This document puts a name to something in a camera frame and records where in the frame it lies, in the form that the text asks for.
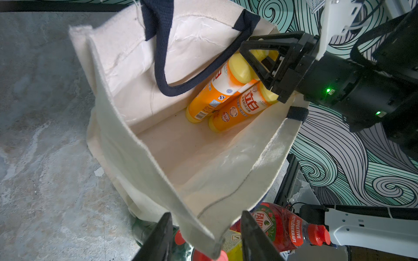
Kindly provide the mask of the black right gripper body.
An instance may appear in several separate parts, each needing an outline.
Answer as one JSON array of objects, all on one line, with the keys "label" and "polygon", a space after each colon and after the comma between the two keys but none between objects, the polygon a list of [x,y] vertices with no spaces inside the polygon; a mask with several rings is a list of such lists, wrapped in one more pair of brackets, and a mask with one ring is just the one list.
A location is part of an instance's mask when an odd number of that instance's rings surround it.
[{"label": "black right gripper body", "polygon": [[391,131],[418,124],[417,85],[330,53],[319,61],[305,55],[292,63],[282,78],[275,80],[273,90],[280,98],[285,91],[298,91],[308,101],[340,113],[352,131],[377,123]]}]

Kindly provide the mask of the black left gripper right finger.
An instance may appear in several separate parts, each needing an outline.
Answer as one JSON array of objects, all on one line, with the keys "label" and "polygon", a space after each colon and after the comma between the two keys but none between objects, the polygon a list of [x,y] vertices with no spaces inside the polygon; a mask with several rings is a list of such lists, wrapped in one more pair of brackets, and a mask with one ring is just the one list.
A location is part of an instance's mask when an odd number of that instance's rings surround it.
[{"label": "black left gripper right finger", "polygon": [[285,260],[248,211],[242,212],[241,236],[244,261]]}]

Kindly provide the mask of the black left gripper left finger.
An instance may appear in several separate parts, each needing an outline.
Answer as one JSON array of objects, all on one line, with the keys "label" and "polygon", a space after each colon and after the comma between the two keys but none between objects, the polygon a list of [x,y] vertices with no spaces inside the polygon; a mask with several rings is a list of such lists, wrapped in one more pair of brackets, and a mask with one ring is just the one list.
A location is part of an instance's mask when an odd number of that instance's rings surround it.
[{"label": "black left gripper left finger", "polygon": [[133,261],[171,260],[173,223],[169,212],[164,213],[158,223],[136,219],[132,232],[140,246]]}]

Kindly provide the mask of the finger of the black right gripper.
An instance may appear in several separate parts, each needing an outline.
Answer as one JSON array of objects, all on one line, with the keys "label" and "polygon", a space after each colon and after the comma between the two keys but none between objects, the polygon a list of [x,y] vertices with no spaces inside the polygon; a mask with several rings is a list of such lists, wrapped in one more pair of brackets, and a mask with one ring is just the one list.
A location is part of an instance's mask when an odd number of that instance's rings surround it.
[{"label": "finger of the black right gripper", "polygon": [[[276,61],[258,60],[257,50],[275,50],[279,52]],[[242,45],[240,54],[249,63],[255,74],[268,90],[287,90],[287,47],[281,45]]]},{"label": "finger of the black right gripper", "polygon": [[244,58],[255,65],[257,59],[250,53],[252,50],[278,51],[290,65],[313,65],[318,63],[319,37],[304,31],[250,37],[244,42]]}]

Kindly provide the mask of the orange bottle yellow cap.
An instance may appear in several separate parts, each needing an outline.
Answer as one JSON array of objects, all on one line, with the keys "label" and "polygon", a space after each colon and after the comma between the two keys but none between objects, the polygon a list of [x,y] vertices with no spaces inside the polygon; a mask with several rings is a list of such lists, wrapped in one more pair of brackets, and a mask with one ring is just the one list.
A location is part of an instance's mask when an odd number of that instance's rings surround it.
[{"label": "orange bottle yellow cap", "polygon": [[217,133],[224,132],[277,101],[278,95],[268,90],[262,82],[258,82],[214,113],[209,118],[209,128]]},{"label": "orange bottle yellow cap", "polygon": [[259,55],[258,60],[259,61],[263,61],[265,59],[271,59],[272,61],[276,61],[278,56],[279,56],[279,52],[278,51],[271,51],[271,50],[257,50],[257,53]]},{"label": "orange bottle yellow cap", "polygon": [[186,118],[199,123],[257,81],[255,71],[240,53],[233,54],[186,109]]}]

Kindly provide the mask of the yellow-green soap bottle red cap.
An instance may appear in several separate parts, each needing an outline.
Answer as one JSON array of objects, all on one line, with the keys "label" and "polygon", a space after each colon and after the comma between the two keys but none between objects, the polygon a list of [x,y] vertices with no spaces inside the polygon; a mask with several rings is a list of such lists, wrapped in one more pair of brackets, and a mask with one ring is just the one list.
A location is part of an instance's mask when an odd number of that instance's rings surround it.
[{"label": "yellow-green soap bottle red cap", "polygon": [[241,234],[228,230],[224,234],[222,250],[226,253],[229,261],[243,261]]}]

